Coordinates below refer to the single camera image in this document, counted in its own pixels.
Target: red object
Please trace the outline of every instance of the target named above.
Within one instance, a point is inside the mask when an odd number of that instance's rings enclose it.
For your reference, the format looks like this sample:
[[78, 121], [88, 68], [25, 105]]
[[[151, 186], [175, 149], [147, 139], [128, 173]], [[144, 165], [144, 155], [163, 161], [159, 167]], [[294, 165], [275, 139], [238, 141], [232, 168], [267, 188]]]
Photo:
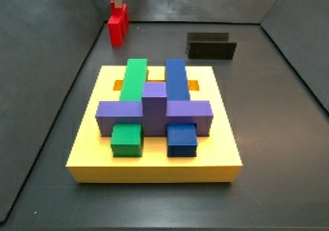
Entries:
[[108, 20], [108, 33], [112, 46], [123, 44], [123, 37], [128, 27], [128, 8], [123, 4], [121, 8], [115, 8], [115, 1], [111, 1], [111, 17]]

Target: gray wall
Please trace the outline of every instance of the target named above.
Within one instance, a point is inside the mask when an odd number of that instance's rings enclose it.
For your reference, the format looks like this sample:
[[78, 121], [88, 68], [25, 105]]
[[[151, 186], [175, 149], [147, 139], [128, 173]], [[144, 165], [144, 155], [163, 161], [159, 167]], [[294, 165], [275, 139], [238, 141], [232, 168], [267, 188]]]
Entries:
[[329, 111], [329, 0], [278, 0], [262, 27]]
[[[260, 23], [276, 0], [123, 0], [132, 21]], [[104, 20], [109, 0], [92, 0]]]
[[0, 0], [0, 221], [101, 25], [89, 0]]

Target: toy block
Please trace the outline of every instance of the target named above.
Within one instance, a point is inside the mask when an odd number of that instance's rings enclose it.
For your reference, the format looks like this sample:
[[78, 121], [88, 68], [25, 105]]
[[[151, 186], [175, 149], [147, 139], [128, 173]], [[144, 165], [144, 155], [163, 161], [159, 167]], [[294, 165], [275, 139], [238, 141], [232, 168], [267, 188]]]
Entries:
[[143, 106], [140, 101], [100, 101], [96, 111], [100, 135], [112, 134], [115, 124], [140, 124], [143, 122]]
[[123, 44], [123, 32], [121, 32], [121, 17], [111, 16], [108, 20], [108, 33], [112, 46], [120, 46]]
[[120, 101], [141, 101], [144, 81], [147, 80], [148, 60], [129, 59], [120, 89]]
[[[152, 80], [164, 80], [164, 66], [148, 66]], [[143, 157], [117, 158], [109, 149], [109, 137], [100, 137], [94, 113], [100, 100], [117, 100], [109, 87], [121, 80], [125, 66], [102, 66], [89, 96], [80, 129], [76, 135], [66, 168], [78, 183], [191, 183], [232, 182], [242, 168], [227, 114], [209, 66], [187, 66], [199, 91], [189, 92], [191, 100], [209, 99], [213, 120], [208, 137], [197, 138], [196, 157], [167, 157], [167, 138], [144, 137]]]
[[212, 108], [209, 101], [168, 101], [167, 102], [167, 123], [196, 124], [196, 135], [208, 136], [212, 123]]
[[116, 124], [113, 126], [111, 149], [113, 157], [141, 157], [143, 126], [141, 124]]
[[144, 82], [143, 88], [144, 135], [165, 136], [167, 91], [165, 83]]
[[193, 124], [167, 125], [167, 156], [195, 157], [197, 139]]
[[168, 100], [189, 100], [183, 59], [165, 60], [165, 83]]
[[191, 41], [188, 45], [188, 59], [232, 60], [236, 42]]
[[232, 60], [236, 42], [228, 42], [228, 33], [187, 33], [188, 59]]
[[125, 36], [128, 26], [128, 9], [123, 4], [120, 8], [115, 7], [115, 1], [109, 3], [111, 17], [108, 20], [108, 32], [111, 38], [111, 45], [120, 46], [123, 44], [123, 37]]

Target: metal surface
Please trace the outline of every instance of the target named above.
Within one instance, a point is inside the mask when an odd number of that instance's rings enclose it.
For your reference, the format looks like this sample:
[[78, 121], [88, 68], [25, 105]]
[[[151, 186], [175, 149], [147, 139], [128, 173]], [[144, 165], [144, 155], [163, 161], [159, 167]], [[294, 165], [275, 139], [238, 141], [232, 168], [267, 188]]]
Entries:
[[262, 27], [329, 112], [329, 0], [279, 0]]
[[[132, 21], [260, 23], [276, 0], [123, 0]], [[92, 0], [104, 20], [108, 0]]]
[[[187, 32], [230, 33], [234, 60], [188, 60]], [[213, 66], [244, 164], [235, 182], [76, 184], [64, 166], [100, 65], [125, 64], [127, 58], [163, 65], [183, 57], [187, 65]], [[136, 23], [116, 48], [104, 27], [2, 228], [324, 230], [327, 131], [327, 116], [258, 26]]]
[[101, 22], [89, 0], [0, 0], [0, 221]]

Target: small green block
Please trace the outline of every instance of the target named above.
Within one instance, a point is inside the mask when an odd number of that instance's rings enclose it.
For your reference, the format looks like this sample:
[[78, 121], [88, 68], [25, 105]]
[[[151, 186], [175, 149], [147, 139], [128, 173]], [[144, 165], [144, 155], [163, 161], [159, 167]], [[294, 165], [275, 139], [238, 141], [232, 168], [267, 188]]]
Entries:
[[123, 85], [120, 89], [120, 101], [140, 101], [143, 84], [148, 75], [148, 60], [129, 59], [127, 62]]
[[141, 157], [141, 124], [115, 124], [111, 137], [111, 148], [113, 157]]

